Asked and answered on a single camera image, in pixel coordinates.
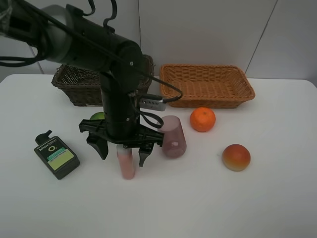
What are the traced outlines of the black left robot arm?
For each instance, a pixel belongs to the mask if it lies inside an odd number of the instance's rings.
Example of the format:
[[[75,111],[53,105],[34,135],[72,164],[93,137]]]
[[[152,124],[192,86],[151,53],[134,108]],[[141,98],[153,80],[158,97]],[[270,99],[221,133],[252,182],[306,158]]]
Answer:
[[[2,56],[1,66],[22,67],[49,60],[99,74],[105,117],[83,120],[79,129],[88,132],[87,143],[102,159],[107,157],[111,142],[138,148],[139,165],[143,166],[153,146],[162,145],[163,134],[157,132],[161,119],[149,126],[140,124],[140,118],[148,113],[139,106],[145,94],[138,89],[144,73],[137,43],[87,20],[83,11],[72,5],[38,9],[24,0],[1,1],[0,32],[38,51],[32,58]]]

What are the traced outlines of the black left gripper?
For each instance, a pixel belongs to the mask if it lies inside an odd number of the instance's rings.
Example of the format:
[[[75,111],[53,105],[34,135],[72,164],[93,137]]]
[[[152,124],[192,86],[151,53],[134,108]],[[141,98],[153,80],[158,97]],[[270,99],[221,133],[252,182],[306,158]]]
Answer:
[[[136,131],[128,136],[110,136],[106,131],[106,120],[87,120],[83,119],[79,123],[80,132],[88,131],[91,134],[86,139],[87,143],[92,146],[102,160],[105,160],[108,155],[107,141],[114,144],[122,144],[130,147],[142,147],[148,143],[154,143],[162,146],[164,134],[144,125],[138,125]],[[139,149],[139,167],[144,166],[145,160],[151,155],[153,147]]]

